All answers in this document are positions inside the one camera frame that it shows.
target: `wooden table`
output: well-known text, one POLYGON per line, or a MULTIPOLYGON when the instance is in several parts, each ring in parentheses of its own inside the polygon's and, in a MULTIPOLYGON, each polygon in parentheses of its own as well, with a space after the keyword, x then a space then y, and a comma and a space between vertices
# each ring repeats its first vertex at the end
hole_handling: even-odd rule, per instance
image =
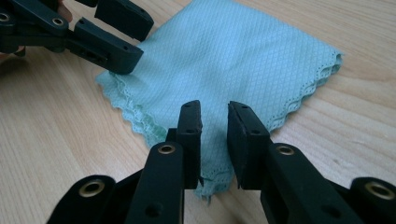
MULTIPOLYGON (((157 29, 187 0, 136 0, 157 29)), ((74 22, 93 9, 65 0, 74 22)), ((345 53, 337 75, 274 132, 328 179, 358 176, 396 185, 396 2, 245 1, 345 53)), ((82 177, 117 181, 143 167, 148 148, 94 82, 104 69, 70 52, 29 48, 0 64, 0 223, 43 223, 82 177)), ((231 189, 210 206, 186 192, 185 223, 265 223, 258 191, 231 189)))

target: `folded cloth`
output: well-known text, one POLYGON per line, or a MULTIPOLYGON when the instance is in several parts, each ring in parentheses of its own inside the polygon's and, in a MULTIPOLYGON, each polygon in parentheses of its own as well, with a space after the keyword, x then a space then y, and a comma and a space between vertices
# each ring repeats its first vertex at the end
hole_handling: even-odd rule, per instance
POLYGON ((193 0, 139 48, 145 53, 132 74, 104 72, 96 80, 149 147, 176 127, 184 103, 200 100, 201 196, 226 190, 233 178, 230 101, 250 105, 272 131, 342 62, 337 49, 231 0, 193 0))

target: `light blue cloth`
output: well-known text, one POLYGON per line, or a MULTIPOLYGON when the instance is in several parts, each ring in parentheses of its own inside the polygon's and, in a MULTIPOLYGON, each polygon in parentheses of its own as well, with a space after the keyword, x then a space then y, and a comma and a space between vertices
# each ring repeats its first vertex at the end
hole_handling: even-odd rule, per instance
POLYGON ((250 105, 271 131, 342 62, 337 49, 231 0, 192 1, 139 48, 145 53, 131 75, 104 72, 97 82, 149 147, 177 126, 184 103, 201 101, 201 196, 226 190, 233 177, 230 101, 250 105))

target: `wooden surface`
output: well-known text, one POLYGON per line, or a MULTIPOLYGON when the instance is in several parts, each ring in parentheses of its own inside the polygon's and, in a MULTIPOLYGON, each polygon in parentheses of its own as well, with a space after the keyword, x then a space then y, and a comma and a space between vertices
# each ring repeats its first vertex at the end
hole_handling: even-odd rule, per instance
MULTIPOLYGON (((134 2, 153 17, 153 30, 189 3, 134 2)), ((92 9, 71 0, 65 4, 74 14, 72 27, 82 15, 92 19, 92 9)), ((345 53, 339 73, 274 132, 275 142, 297 146, 326 178, 343 186, 367 175, 396 185, 396 2, 244 4, 345 53)), ((82 177, 101 174, 120 181, 143 167, 148 149, 142 136, 131 132, 94 82, 102 71, 70 52, 42 48, 1 62, 0 223, 44 223, 82 177)), ((233 182, 207 206, 187 191, 185 223, 265 223, 259 195, 233 182)))

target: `microfiber cloth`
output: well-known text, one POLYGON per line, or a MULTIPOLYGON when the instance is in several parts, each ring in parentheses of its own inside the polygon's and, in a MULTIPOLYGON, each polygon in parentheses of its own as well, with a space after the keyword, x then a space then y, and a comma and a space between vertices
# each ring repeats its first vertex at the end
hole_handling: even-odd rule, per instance
POLYGON ((265 127, 289 112, 338 71, 342 53, 328 44, 231 0, 193 0, 139 46, 130 75, 99 75, 104 95, 142 133, 149 147, 177 126, 180 107, 201 102, 200 196, 228 189, 228 103, 249 105, 265 127))

